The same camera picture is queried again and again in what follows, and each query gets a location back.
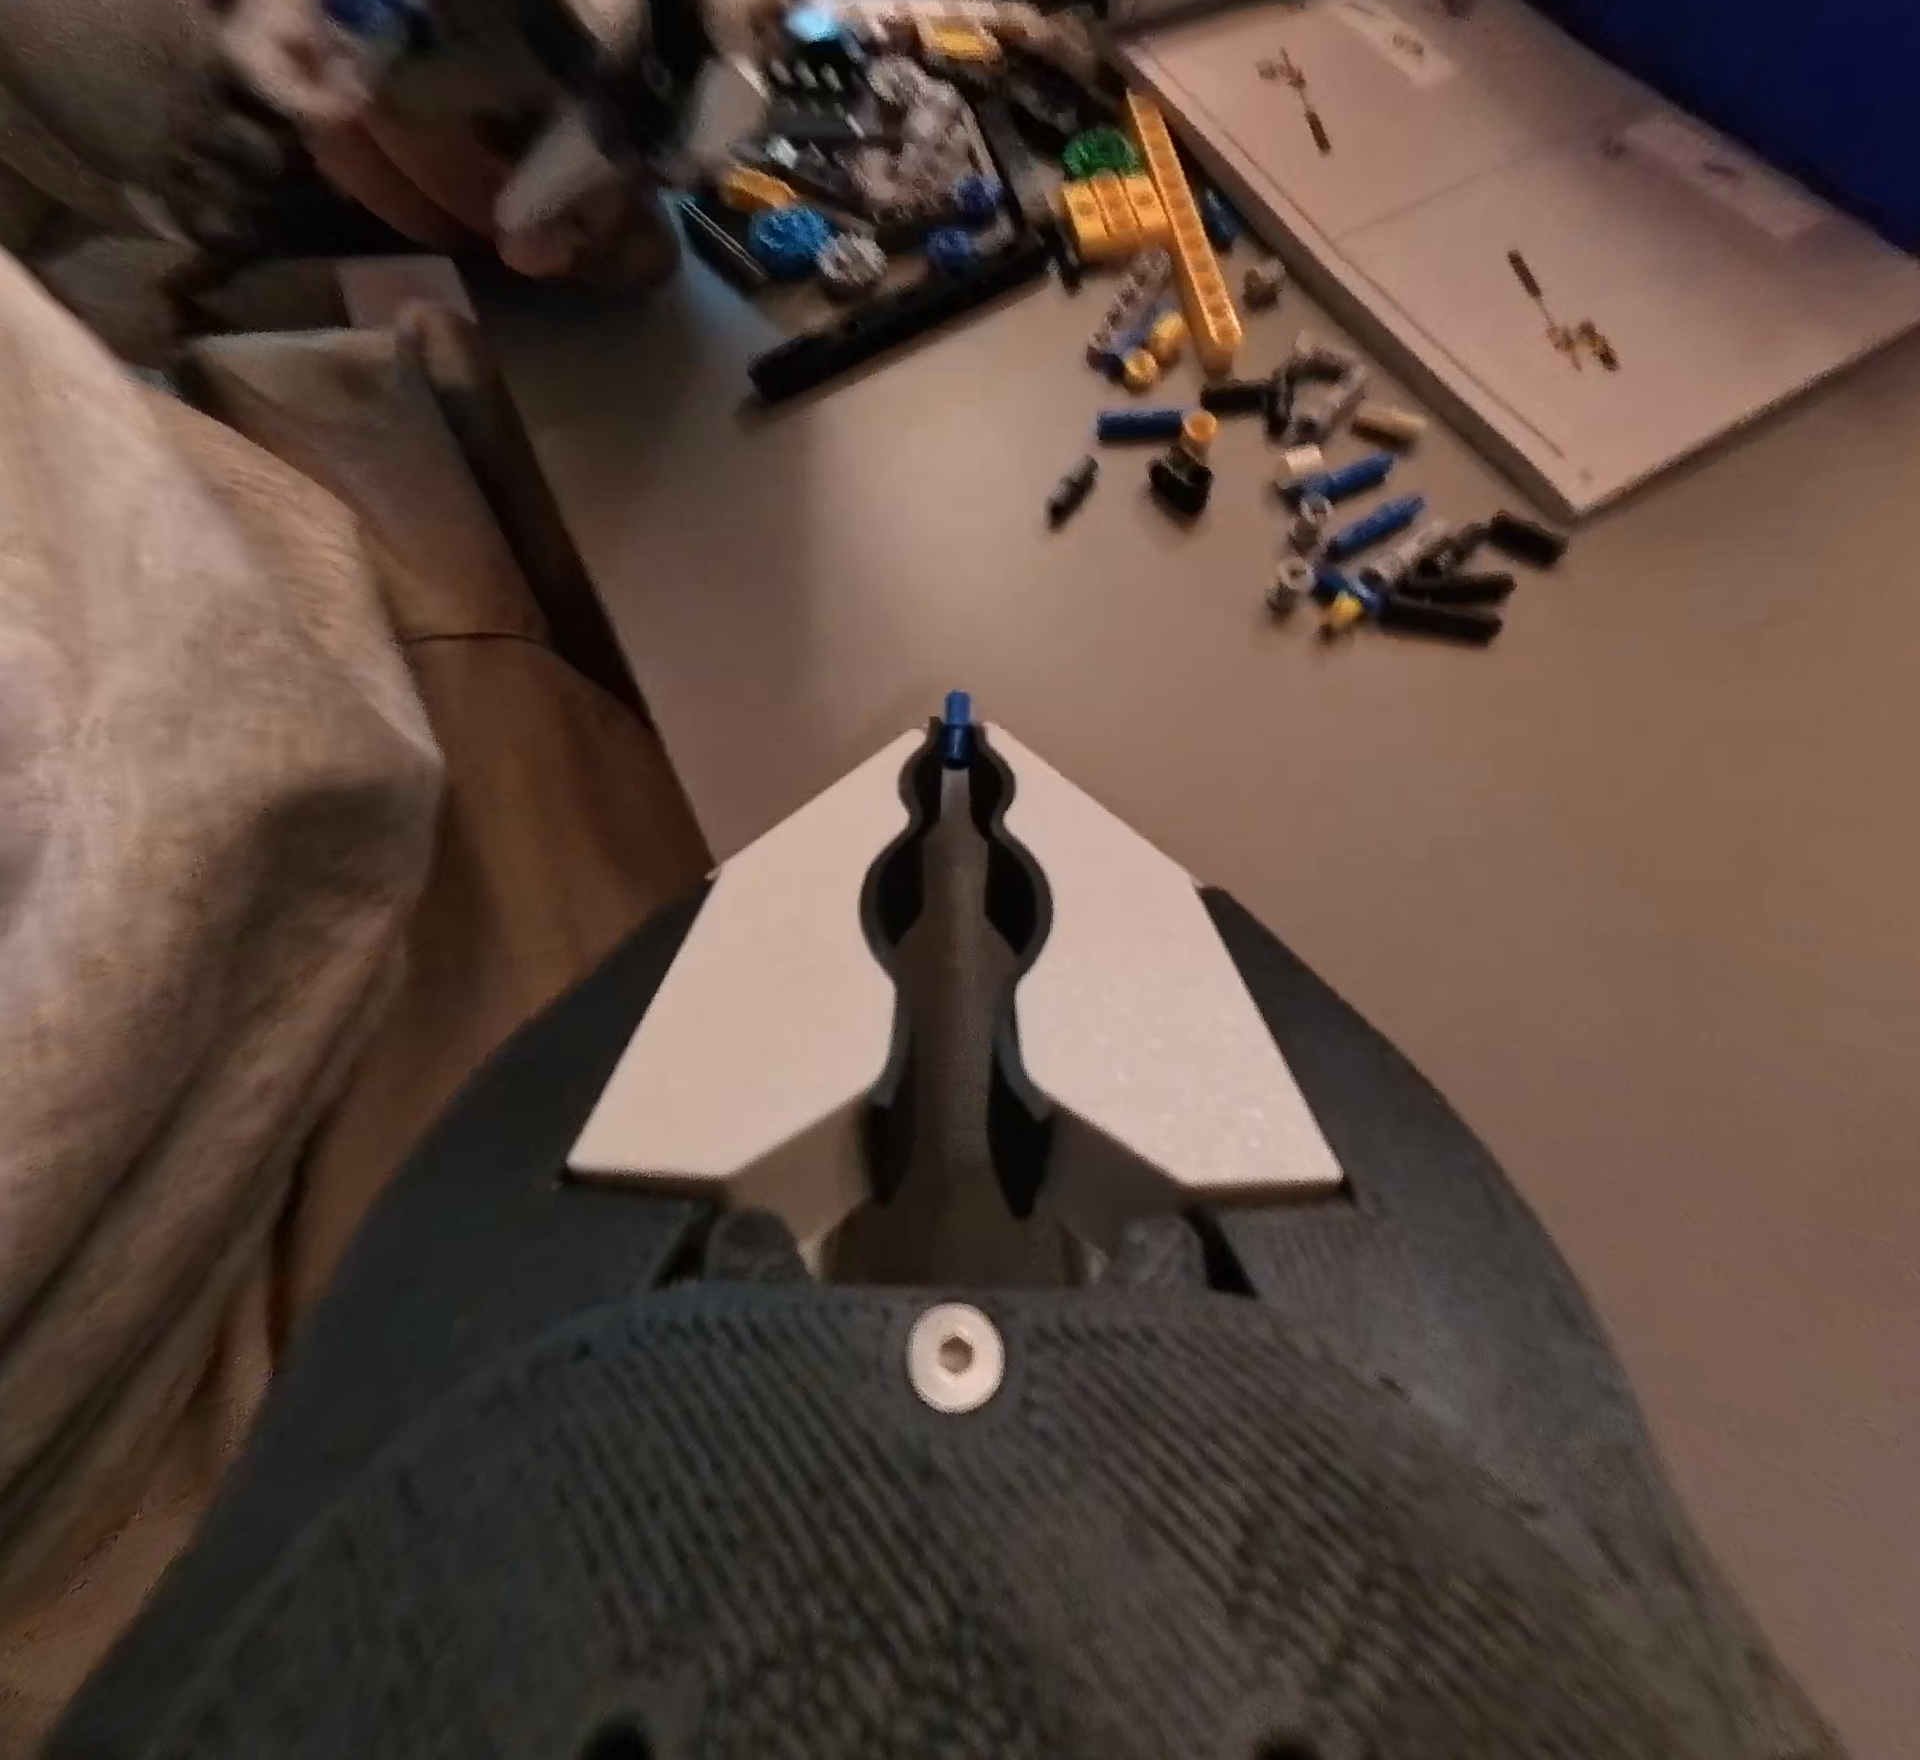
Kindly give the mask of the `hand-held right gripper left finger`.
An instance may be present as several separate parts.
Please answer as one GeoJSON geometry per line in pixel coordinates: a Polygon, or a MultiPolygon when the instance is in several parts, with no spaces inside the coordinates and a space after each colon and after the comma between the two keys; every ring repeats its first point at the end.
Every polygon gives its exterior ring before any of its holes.
{"type": "Polygon", "coordinates": [[[906,735],[710,875],[570,1180],[771,1215],[802,1244],[899,1194],[917,1135],[899,962],[944,771],[939,727],[906,735]]]}

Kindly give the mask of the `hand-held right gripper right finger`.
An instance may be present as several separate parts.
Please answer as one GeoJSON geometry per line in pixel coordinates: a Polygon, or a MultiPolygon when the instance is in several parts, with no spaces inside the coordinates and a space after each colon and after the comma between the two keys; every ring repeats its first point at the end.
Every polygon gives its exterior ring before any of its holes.
{"type": "Polygon", "coordinates": [[[973,737],[986,918],[1014,973],[988,1158],[1016,1220],[1134,1220],[1336,1194],[1343,1171],[1183,865],[1006,730],[973,737]]]}

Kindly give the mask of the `person's left forearm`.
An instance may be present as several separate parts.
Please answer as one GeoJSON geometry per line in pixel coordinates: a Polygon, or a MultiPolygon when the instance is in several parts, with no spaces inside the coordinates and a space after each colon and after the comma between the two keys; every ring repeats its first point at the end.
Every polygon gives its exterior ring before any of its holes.
{"type": "Polygon", "coordinates": [[[3,250],[62,229],[262,256],[325,216],[289,130],[237,86],[229,0],[1,0],[3,250]]]}

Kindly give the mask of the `pile of lego pieces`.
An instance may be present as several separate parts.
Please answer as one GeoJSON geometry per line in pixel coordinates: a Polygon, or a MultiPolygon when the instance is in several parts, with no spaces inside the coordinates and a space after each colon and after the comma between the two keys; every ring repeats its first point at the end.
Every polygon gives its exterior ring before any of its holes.
{"type": "MultiPolygon", "coordinates": [[[[1116,270],[1085,347],[1099,382],[1139,397],[1183,357],[1200,370],[1145,165],[1128,178],[1062,175],[1062,148],[1082,127],[1115,126],[1130,138],[1127,93],[1110,88],[1076,21],[1007,0],[798,12],[744,75],[755,84],[744,134],[679,204],[695,256],[740,290],[780,284],[746,248],[748,216],[715,197],[728,167],[754,165],[788,182],[834,233],[874,239],[890,262],[886,281],[857,299],[834,297],[819,274],[796,283],[839,301],[820,326],[906,284],[967,274],[1033,237],[1052,253],[1042,281],[1066,290],[1091,268],[1116,270]]],[[[1235,234],[1231,207],[1190,172],[1188,182],[1222,268],[1235,234]]],[[[1192,400],[1159,405],[1208,408],[1218,431],[1231,420],[1259,422],[1268,438],[1271,491],[1284,510],[1282,556],[1265,593],[1273,622],[1309,603],[1328,641],[1373,624],[1443,643],[1493,643],[1516,589],[1512,567],[1549,573],[1569,539],[1512,510],[1449,524],[1424,495],[1394,497],[1387,486],[1425,425],[1414,413],[1367,408],[1367,382],[1355,355],[1304,338],[1266,375],[1204,375],[1192,400]]],[[[1204,458],[1211,491],[1218,431],[1204,458]]],[[[1179,439],[1099,447],[1093,420],[1089,438],[1095,450],[1145,457],[1144,489],[1161,516],[1201,518],[1167,515],[1147,489],[1147,464],[1179,439]]]]}

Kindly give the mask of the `long black lego beam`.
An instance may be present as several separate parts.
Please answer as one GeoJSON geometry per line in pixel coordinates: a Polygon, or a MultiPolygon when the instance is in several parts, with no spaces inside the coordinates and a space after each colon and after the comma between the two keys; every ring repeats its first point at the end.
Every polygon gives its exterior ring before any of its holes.
{"type": "Polygon", "coordinates": [[[794,334],[755,355],[746,367],[752,397],[759,403],[804,397],[1036,284],[1050,266],[1048,244],[1029,237],[986,256],[957,279],[936,274],[885,292],[837,322],[794,334]]]}

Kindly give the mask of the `long yellow lego beam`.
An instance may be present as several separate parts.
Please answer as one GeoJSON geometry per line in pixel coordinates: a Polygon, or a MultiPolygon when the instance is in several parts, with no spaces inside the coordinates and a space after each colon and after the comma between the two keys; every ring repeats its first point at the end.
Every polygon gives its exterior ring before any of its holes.
{"type": "Polygon", "coordinates": [[[1124,95],[1127,130],[1167,218],[1167,248],[1179,287],[1192,352],[1208,378],[1229,378],[1242,347],[1242,323],[1198,209],[1196,189],[1161,107],[1145,93],[1124,95]]]}

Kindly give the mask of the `person's left hand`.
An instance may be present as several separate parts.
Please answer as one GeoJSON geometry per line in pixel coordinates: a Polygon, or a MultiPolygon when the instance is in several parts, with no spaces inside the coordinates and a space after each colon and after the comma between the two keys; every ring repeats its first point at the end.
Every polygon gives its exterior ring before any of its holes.
{"type": "Polygon", "coordinates": [[[329,188],[433,253],[490,244],[500,265],[530,281],[658,287],[679,262],[679,237],[648,175],[589,189],[520,233],[494,221],[512,173],[478,124],[422,124],[367,111],[304,140],[329,188]]]}

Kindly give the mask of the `open instruction booklet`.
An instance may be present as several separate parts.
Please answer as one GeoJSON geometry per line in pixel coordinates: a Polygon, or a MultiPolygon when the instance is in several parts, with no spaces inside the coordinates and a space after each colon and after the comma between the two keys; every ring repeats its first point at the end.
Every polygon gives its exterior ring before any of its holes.
{"type": "Polygon", "coordinates": [[[1246,0],[1121,45],[1260,237],[1579,522],[1915,334],[1915,259],[1523,0],[1246,0]]]}

